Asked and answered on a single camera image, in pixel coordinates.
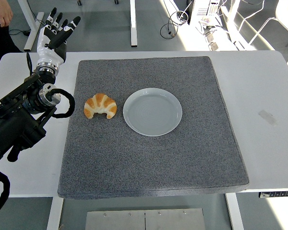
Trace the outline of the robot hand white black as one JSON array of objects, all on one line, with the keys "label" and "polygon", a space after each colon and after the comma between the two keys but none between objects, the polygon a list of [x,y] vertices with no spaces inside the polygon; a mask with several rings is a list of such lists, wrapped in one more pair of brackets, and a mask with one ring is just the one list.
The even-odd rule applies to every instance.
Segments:
[{"label": "robot hand white black", "polygon": [[37,53],[38,63],[50,63],[58,67],[66,60],[67,39],[76,29],[81,17],[77,16],[70,22],[67,19],[62,22],[63,14],[56,15],[56,13],[57,8],[53,8],[40,30]]}]

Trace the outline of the person's hand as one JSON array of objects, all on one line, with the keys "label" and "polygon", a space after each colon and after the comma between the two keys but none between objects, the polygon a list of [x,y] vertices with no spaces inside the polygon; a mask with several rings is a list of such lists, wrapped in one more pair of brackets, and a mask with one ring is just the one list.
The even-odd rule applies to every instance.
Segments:
[{"label": "person's hand", "polygon": [[10,24],[13,18],[13,12],[5,0],[0,0],[0,26],[6,27]]}]

